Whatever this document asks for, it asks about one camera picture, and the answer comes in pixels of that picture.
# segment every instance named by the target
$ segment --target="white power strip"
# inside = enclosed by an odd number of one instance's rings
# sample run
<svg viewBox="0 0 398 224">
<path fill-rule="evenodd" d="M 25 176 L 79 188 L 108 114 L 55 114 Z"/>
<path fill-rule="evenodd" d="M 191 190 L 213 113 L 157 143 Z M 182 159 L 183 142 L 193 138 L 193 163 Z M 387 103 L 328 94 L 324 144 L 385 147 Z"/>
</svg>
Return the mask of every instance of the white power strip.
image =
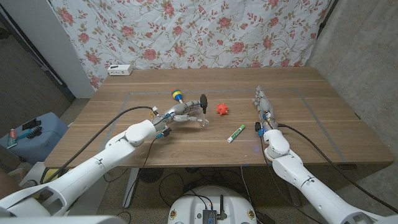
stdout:
<svg viewBox="0 0 398 224">
<path fill-rule="evenodd" d="M 111 65 L 108 68 L 109 75 L 130 75 L 132 65 Z"/>
</svg>

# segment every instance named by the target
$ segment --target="green marker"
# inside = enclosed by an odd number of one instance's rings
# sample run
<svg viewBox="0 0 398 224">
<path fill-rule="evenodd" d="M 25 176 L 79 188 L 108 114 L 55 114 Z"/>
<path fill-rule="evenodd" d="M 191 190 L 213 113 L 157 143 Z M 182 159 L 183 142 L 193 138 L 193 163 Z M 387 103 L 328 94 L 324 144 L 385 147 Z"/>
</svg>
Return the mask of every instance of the green marker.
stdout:
<svg viewBox="0 0 398 224">
<path fill-rule="evenodd" d="M 244 124 L 242 124 L 241 127 L 240 127 L 238 130 L 236 130 L 235 133 L 234 133 L 233 135 L 231 135 L 231 137 L 229 137 L 229 138 L 227 139 L 227 141 L 228 141 L 229 143 L 231 143 L 232 140 L 234 140 L 234 139 L 236 138 L 236 136 L 238 136 L 238 134 L 239 134 L 243 129 L 244 129 Z"/>
</svg>

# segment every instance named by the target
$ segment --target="red toy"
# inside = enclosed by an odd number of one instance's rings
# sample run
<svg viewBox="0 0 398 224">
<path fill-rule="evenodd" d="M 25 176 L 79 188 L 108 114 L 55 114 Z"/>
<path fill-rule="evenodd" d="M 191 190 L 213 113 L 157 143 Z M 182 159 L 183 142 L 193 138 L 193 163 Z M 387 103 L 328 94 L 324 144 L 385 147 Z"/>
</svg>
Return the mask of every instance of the red toy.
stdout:
<svg viewBox="0 0 398 224">
<path fill-rule="evenodd" d="M 223 103 L 222 105 L 217 105 L 217 112 L 220 113 L 220 116 L 223 114 L 228 114 L 228 106 L 225 106 L 225 103 Z"/>
</svg>

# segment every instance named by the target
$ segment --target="wooden table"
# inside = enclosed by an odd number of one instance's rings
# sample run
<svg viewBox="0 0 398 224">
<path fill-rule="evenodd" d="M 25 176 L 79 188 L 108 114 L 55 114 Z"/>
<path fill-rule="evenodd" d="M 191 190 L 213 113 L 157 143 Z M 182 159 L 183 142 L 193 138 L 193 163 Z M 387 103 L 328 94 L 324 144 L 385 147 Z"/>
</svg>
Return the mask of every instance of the wooden table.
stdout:
<svg viewBox="0 0 398 224">
<path fill-rule="evenodd" d="M 310 67 L 216 68 L 191 70 L 141 70 L 126 77 L 108 77 L 45 160 L 47 167 L 60 167 L 98 130 L 120 111 L 133 106 L 156 106 L 158 112 L 178 102 L 171 90 L 179 88 L 183 100 L 209 102 L 210 126 L 172 123 L 171 134 L 155 141 L 146 167 L 264 166 L 259 137 L 254 131 L 258 113 L 251 98 L 260 85 L 274 105 L 275 119 L 307 135 L 337 163 L 391 163 L 394 156 L 361 121 L 327 81 Z M 220 116 L 217 104 L 226 103 L 229 113 Z M 114 135 L 130 125 L 150 119 L 149 110 L 123 115 L 71 164 L 75 167 L 94 156 Z M 232 142 L 227 138 L 241 124 L 246 129 Z M 281 129 L 291 148 L 306 164 L 326 160 L 303 137 Z M 150 140 L 138 147 L 123 164 L 141 167 Z"/>
</svg>

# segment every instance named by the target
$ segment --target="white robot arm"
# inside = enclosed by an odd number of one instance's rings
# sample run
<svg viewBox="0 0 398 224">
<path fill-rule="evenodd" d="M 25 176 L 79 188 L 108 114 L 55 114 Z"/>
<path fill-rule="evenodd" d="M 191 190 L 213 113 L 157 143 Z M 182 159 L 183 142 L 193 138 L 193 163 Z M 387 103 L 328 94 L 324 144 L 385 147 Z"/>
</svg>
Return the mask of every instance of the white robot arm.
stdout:
<svg viewBox="0 0 398 224">
<path fill-rule="evenodd" d="M 299 189 L 328 223 L 374 223 L 385 219 L 348 204 L 303 166 L 301 158 L 291 150 L 282 132 L 277 129 L 272 104 L 260 86 L 253 102 L 261 121 L 261 126 L 257 128 L 259 135 L 268 144 L 264 154 L 272 161 L 275 173 Z"/>
<path fill-rule="evenodd" d="M 201 106 L 190 101 L 173 106 L 160 116 L 156 110 L 153 121 L 145 120 L 130 126 L 106 144 L 106 148 L 69 170 L 58 179 L 29 187 L 0 200 L 0 208 L 17 217 L 62 216 L 73 202 L 107 171 L 126 161 L 146 139 L 161 138 L 171 131 L 167 124 L 178 121 L 200 121 L 189 113 Z"/>
</svg>

